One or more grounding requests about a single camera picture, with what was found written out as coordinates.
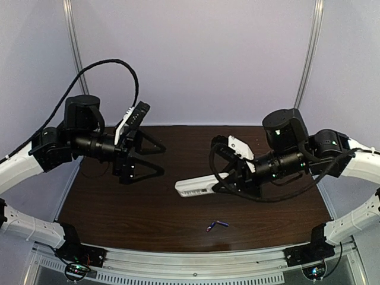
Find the white remote control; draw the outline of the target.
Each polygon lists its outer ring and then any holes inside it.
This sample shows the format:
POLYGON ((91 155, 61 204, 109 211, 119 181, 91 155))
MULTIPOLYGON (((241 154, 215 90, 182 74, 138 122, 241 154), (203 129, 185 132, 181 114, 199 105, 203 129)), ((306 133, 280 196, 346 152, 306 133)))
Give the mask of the white remote control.
POLYGON ((175 189, 182 198, 213 194, 212 187, 218 182, 213 175, 180 180, 175 183, 175 189))

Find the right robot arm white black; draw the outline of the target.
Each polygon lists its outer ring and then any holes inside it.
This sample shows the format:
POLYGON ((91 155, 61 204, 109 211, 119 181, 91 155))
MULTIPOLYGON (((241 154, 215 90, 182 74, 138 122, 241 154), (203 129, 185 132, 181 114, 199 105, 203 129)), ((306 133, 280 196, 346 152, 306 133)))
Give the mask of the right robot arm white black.
POLYGON ((212 140, 209 165, 217 179, 212 187, 214 192, 275 203, 305 193, 326 175, 379 183, 378 151, 332 129, 309 135, 298 109, 276 110, 263 119, 262 125, 271 150, 258 158, 247 145, 239 145, 233 136, 218 136, 212 140), (315 175, 316 179, 286 195, 262 196, 263 184, 276 184, 285 177, 293 182, 303 174, 315 175))

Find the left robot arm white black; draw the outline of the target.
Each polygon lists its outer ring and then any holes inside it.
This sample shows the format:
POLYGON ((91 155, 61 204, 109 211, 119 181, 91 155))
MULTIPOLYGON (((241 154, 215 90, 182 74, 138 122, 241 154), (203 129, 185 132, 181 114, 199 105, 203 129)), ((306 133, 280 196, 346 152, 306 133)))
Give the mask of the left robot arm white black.
POLYGON ((59 126, 42 128, 30 142, 1 162, 1 192, 79 156, 112 164, 113 175, 124 185, 163 175, 162 167, 142 158, 166 151, 163 144, 140 129, 149 110, 150 105, 144 102, 130 107, 115 132, 108 134, 98 97, 69 97, 59 126))

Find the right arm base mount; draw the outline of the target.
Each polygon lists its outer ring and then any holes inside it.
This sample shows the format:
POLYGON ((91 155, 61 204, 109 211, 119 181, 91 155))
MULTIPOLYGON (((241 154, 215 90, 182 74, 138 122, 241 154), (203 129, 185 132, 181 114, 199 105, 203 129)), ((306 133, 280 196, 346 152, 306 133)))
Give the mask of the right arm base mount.
POLYGON ((324 233, 326 225, 326 223, 322 223, 312 229, 309 243, 291 246, 283 250, 288 267, 319 261, 317 265, 302 268, 303 275, 311 281, 322 281, 331 274, 327 273, 325 260, 335 255, 335 246, 327 243, 324 233))

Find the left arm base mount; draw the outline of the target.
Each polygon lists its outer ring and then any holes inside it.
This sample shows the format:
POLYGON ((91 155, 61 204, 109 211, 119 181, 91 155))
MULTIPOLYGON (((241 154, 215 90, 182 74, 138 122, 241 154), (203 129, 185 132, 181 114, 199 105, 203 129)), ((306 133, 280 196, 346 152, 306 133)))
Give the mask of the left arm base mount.
POLYGON ((54 249, 55 255, 65 264, 65 277, 77 283, 91 271, 91 267, 102 268, 107 250, 81 243, 74 226, 59 224, 63 228, 63 245, 54 249))

